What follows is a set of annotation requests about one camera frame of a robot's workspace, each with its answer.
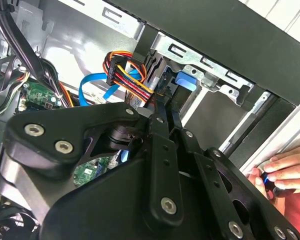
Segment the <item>yellow wire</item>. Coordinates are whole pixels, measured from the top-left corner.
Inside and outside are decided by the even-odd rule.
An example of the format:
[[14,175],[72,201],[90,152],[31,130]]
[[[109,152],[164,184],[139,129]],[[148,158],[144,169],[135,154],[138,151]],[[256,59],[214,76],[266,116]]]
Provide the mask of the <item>yellow wire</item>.
[[133,94],[134,96],[136,96],[138,99],[140,99],[142,102],[144,102],[145,103],[145,101],[142,99],[142,98],[140,98],[138,95],[136,95],[134,92],[132,92],[130,89],[128,89],[128,88],[126,88],[124,85],[122,85],[120,82],[118,82],[118,81],[114,81],[115,82],[115,84],[118,84],[119,86],[121,86],[121,87],[123,87],[125,90],[127,90],[128,92],[130,92],[131,94]]
[[115,54],[131,54],[132,55],[132,53],[129,51],[113,51],[112,53],[110,53],[110,59],[112,59],[113,55],[115,55]]
[[117,65],[117,67],[121,70],[121,72],[123,72],[124,75],[126,75],[128,78],[130,78],[132,81],[134,81],[136,84],[138,84],[139,86],[143,87],[145,90],[147,90],[149,93],[153,94],[154,91],[152,91],[150,88],[146,87],[145,85],[143,85],[141,82],[139,82],[138,80],[134,79],[131,75],[129,75],[129,73],[127,73],[120,65]]

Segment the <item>cable connector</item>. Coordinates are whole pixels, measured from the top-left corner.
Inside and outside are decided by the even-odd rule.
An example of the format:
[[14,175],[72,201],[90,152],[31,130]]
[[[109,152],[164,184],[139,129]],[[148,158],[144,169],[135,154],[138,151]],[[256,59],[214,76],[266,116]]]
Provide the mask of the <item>cable connector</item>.
[[14,13],[15,12],[15,6],[12,4],[8,4],[5,10],[0,10],[0,15],[1,14],[6,14],[6,13]]
[[126,68],[128,59],[126,56],[115,56],[111,59],[110,61],[110,67],[109,67],[109,72],[108,76],[106,78],[106,83],[109,86],[112,86],[115,84],[115,72],[116,72],[116,67],[117,65],[120,65],[123,69]]

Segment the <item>screw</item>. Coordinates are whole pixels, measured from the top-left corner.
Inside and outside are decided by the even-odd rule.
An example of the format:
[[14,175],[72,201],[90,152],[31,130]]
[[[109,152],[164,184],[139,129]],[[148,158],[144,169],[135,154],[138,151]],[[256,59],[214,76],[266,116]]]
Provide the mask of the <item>screw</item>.
[[194,135],[191,132],[189,132],[189,131],[186,131],[185,134],[187,134],[187,136],[189,138],[193,138],[194,137]]
[[242,239],[244,237],[244,233],[235,221],[230,221],[228,226],[230,231],[236,236],[237,239]]
[[161,199],[161,207],[167,214],[173,215],[177,212],[177,206],[175,202],[168,197],[163,197]]
[[298,240],[297,235],[290,228],[287,228],[286,231],[290,234],[293,240]]
[[131,109],[128,109],[128,108],[127,108],[125,111],[126,111],[128,114],[130,114],[130,115],[133,115],[133,114],[134,114],[134,111],[132,111]]
[[286,239],[285,233],[279,227],[274,226],[274,231],[281,239],[283,239],[283,240]]
[[54,147],[55,150],[62,154],[69,154],[74,150],[74,146],[72,146],[70,142],[64,140],[57,141]]
[[156,119],[157,119],[157,121],[158,121],[159,123],[162,123],[162,124],[163,124],[163,123],[165,122],[161,117],[157,117]]
[[21,73],[25,73],[27,71],[27,68],[25,66],[20,66],[18,69]]
[[220,158],[220,157],[221,157],[221,154],[220,154],[220,152],[218,152],[217,150],[214,150],[214,151],[213,151],[213,153],[214,153],[214,155],[216,155],[218,158]]
[[38,124],[28,124],[24,127],[24,131],[32,137],[39,137],[45,133],[45,129]]

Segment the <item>silver metal bracket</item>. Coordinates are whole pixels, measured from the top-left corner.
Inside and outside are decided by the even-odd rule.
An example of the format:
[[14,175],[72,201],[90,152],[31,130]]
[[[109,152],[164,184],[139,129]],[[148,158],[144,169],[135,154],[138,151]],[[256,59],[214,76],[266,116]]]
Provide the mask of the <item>silver metal bracket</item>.
[[144,31],[142,22],[102,0],[59,1],[136,41]]
[[183,70],[196,78],[202,88],[211,92],[219,91],[227,95],[238,106],[240,106],[240,103],[237,102],[240,89],[247,86],[249,93],[254,87],[254,84],[247,79],[161,32],[158,33],[151,48],[164,57],[185,65]]

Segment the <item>black wire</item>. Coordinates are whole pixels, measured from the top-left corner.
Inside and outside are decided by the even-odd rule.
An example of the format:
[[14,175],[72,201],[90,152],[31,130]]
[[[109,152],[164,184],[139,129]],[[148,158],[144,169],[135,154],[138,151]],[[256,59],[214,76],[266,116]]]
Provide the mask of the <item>black wire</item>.
[[58,72],[57,69],[55,68],[55,66],[48,61],[47,59],[42,59],[42,62],[44,63],[44,66],[46,67],[46,69],[48,70],[49,73],[49,83],[50,85],[53,87],[54,92],[58,95],[58,96],[62,96],[60,98],[60,101],[62,102],[62,105],[65,108],[70,108],[71,107],[71,103],[69,102],[69,100],[66,97],[66,92],[64,92],[64,90],[61,88],[60,86],[60,82],[59,82],[59,76],[58,76]]
[[140,95],[137,91],[135,91],[133,88],[131,88],[129,85],[127,85],[123,81],[120,80],[119,83],[122,84],[125,88],[129,89],[129,91],[133,92],[135,95],[137,95],[141,99],[147,100],[144,96]]
[[6,71],[5,71],[5,75],[3,78],[3,83],[2,83],[2,87],[0,89],[0,92],[4,91],[8,87],[10,80],[11,80],[12,73],[14,71],[14,66],[15,66],[16,60],[17,60],[17,57],[14,56],[14,57],[12,57],[12,59],[9,62],[8,66],[6,68]]
[[13,93],[14,89],[16,89],[19,86],[19,84],[20,84],[20,82],[15,82],[10,86],[8,93],[7,93],[3,103],[0,106],[0,111],[2,111],[3,109],[5,109],[8,106],[9,101],[11,100],[11,97],[12,97],[12,93]]
[[[8,8],[6,0],[0,0],[0,11]],[[10,45],[13,52],[29,72],[39,81],[44,82],[44,68],[28,41],[25,39],[11,13],[6,11],[0,14],[0,32]]]

